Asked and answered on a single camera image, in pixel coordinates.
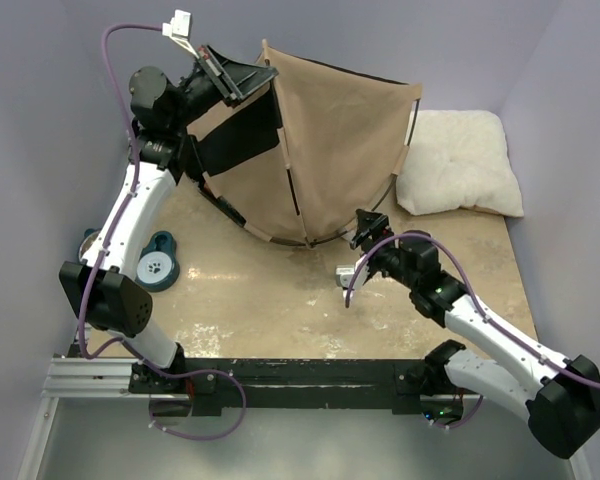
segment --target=gray floor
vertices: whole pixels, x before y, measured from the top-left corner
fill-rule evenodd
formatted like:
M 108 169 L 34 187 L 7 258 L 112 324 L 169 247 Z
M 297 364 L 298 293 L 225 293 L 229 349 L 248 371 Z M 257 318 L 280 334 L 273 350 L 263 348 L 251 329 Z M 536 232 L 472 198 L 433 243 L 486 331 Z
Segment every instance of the gray floor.
M 211 433 L 236 414 L 179 428 Z M 237 432 L 210 443 L 148 423 L 146 400 L 62 400 L 39 480 L 573 478 L 567 462 L 488 402 L 449 433 L 385 411 L 250 410 Z

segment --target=floor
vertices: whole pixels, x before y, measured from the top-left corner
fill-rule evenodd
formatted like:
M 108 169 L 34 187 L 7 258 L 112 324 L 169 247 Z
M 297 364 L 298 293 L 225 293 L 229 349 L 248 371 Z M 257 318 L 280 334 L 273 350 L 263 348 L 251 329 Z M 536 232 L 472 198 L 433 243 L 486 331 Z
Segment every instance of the floor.
M 477 293 L 526 334 L 531 314 L 502 217 L 467 210 L 412 217 L 389 195 L 380 208 L 396 232 L 430 232 L 460 260 Z M 184 178 L 154 231 L 178 242 L 181 273 L 153 295 L 154 318 L 187 356 L 419 358 L 456 338 L 411 305 L 408 290 L 374 278 L 350 309 L 334 281 L 358 253 L 335 240 L 313 250 L 263 242 L 216 210 Z M 445 268 L 452 271 L 444 259 Z M 93 349 L 106 338 L 93 332 Z M 105 355 L 127 356 L 122 348 Z
M 188 433 L 236 418 L 176 420 Z M 40 480 L 573 480 L 568 462 L 538 446 L 527 426 L 490 402 L 462 428 L 371 410 L 251 409 L 215 442 L 147 428 L 146 400 L 63 399 Z

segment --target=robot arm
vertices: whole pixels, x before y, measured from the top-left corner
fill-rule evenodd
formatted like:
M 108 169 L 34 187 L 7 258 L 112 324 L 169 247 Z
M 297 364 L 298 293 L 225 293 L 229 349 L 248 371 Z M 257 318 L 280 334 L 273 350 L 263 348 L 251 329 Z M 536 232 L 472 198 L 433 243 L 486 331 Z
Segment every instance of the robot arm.
M 338 267 L 338 284 L 351 291 L 378 272 L 389 276 L 410 289 L 409 298 L 423 316 L 471 341 L 493 359 L 483 360 L 464 346 L 443 349 L 443 357 L 436 357 L 447 381 L 515 413 L 547 450 L 561 458 L 569 458 L 600 428 L 600 390 L 554 368 L 600 383 L 593 362 L 582 355 L 570 360 L 529 338 L 478 297 L 481 308 L 477 307 L 468 285 L 442 270 L 438 248 L 428 234 L 407 232 L 410 235 L 396 245 L 389 240 L 394 234 L 386 215 L 363 210 L 357 215 L 358 231 L 351 247 L 362 247 L 369 255 L 364 267 L 362 259 L 355 267 Z M 356 269 L 362 272 L 357 278 Z
M 155 67 L 141 68 L 129 82 L 140 162 L 138 167 L 127 167 L 122 189 L 103 227 L 103 232 L 108 232 L 115 225 L 107 248 L 101 235 L 83 263 L 65 262 L 60 270 L 60 281 L 78 316 L 88 278 L 98 256 L 105 252 L 90 291 L 85 321 L 121 337 L 139 356 L 167 372 L 180 368 L 174 361 L 183 354 L 178 354 L 181 347 L 152 319 L 151 295 L 133 281 L 143 242 L 183 172 L 202 180 L 197 141 L 187 134 L 187 125 L 219 102 L 240 105 L 278 73 L 273 67 L 235 62 L 208 45 L 195 50 L 188 41 L 190 30 L 191 15 L 180 10 L 162 29 L 164 36 L 193 57 L 191 73 L 177 86 Z

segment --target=blue object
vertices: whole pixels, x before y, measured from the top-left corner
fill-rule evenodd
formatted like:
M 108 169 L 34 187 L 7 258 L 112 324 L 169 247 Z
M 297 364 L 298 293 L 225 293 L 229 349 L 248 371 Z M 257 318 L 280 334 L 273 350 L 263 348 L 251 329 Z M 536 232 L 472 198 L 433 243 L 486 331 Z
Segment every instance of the blue object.
M 173 285 L 180 275 L 176 246 L 169 232 L 154 233 L 140 254 L 136 283 L 149 292 L 162 292 Z

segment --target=stained surface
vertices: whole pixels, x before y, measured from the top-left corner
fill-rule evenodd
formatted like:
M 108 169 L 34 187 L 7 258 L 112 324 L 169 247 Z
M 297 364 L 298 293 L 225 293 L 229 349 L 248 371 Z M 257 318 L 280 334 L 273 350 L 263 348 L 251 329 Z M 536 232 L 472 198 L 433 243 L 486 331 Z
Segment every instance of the stained surface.
M 443 242 L 478 295 L 535 337 L 503 218 L 466 210 L 412 217 L 395 195 L 380 210 L 394 231 L 424 230 Z M 457 338 L 420 316 L 405 287 L 379 276 L 345 309 L 334 269 L 357 260 L 347 242 L 313 250 L 266 243 L 233 224 L 186 178 L 152 233 L 157 230 L 178 242 L 181 273 L 170 289 L 153 294 L 154 318 L 187 356 L 419 358 Z M 446 258 L 442 263 L 453 271 Z M 94 332 L 90 348 L 106 338 Z M 105 355 L 127 353 L 112 347 Z

